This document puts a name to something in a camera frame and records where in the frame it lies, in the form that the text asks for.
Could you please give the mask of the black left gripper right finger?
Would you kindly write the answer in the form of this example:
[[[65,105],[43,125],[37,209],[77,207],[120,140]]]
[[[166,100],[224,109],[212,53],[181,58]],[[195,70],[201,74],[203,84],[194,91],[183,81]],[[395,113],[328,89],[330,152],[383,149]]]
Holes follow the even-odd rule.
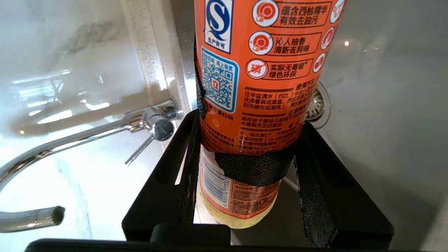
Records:
[[[312,124],[295,145],[304,236],[310,247],[389,247],[394,227]]]

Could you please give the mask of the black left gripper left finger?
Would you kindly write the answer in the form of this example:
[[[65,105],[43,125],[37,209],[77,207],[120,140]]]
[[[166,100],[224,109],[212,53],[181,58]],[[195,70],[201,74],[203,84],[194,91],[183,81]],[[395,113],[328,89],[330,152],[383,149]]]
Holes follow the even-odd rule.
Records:
[[[200,162],[200,112],[186,115],[122,220],[125,239],[148,242],[160,224],[192,224]]]

